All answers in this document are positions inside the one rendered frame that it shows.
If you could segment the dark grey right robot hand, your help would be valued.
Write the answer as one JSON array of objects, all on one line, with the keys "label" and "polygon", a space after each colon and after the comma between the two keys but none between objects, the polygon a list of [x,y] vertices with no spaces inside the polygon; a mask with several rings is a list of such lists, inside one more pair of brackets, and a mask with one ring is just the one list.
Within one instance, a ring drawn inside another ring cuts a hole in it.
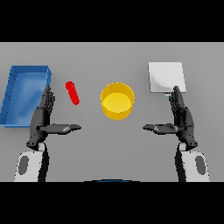
[{"label": "dark grey right robot hand", "polygon": [[196,148],[198,142],[194,138],[194,121],[190,109],[185,106],[183,96],[178,86],[175,86],[169,95],[171,112],[174,123],[145,124],[144,130],[149,130],[157,135],[174,134],[178,140],[185,144],[188,151]]}]

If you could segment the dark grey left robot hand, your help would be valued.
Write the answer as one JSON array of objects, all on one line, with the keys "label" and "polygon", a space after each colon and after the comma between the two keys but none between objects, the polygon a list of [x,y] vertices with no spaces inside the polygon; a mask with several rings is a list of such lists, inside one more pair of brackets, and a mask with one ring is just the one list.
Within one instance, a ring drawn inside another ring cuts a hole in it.
[{"label": "dark grey left robot hand", "polygon": [[34,151],[39,149],[49,134],[67,135],[75,130],[80,130],[79,124],[50,123],[53,112],[55,96],[49,86],[45,87],[40,104],[35,108],[30,122],[30,138],[26,146]]}]

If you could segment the red beaker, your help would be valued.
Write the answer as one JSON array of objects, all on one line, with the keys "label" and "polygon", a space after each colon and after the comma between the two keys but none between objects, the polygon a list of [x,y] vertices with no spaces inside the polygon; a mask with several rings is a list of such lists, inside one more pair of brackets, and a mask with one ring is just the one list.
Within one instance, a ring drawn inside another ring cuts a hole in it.
[{"label": "red beaker", "polygon": [[77,94],[75,85],[72,81],[66,82],[66,91],[68,92],[70,99],[74,105],[78,105],[80,103],[79,96]]}]

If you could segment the pale square measuring scale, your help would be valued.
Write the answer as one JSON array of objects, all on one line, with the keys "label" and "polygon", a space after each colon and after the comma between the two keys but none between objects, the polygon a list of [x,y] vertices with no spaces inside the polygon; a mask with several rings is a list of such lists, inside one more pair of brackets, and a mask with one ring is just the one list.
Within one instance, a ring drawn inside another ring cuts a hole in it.
[{"label": "pale square measuring scale", "polygon": [[149,62],[150,91],[168,95],[178,86],[181,93],[186,92],[186,82],[181,62]]}]

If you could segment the yellow bowl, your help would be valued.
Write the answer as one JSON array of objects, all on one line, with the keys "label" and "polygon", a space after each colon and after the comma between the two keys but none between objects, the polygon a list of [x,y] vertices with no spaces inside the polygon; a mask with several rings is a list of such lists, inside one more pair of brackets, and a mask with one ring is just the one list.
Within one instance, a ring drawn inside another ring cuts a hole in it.
[{"label": "yellow bowl", "polygon": [[114,121],[127,118],[134,106],[135,94],[130,86],[122,82],[108,84],[101,91],[101,110]]}]

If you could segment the blue tray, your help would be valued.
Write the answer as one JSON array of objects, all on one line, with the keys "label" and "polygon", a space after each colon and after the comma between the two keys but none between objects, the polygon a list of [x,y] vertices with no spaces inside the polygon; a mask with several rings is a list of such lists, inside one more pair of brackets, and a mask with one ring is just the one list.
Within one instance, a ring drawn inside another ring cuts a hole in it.
[{"label": "blue tray", "polygon": [[0,108],[0,126],[29,128],[46,86],[51,85],[51,76],[49,66],[11,66]]}]

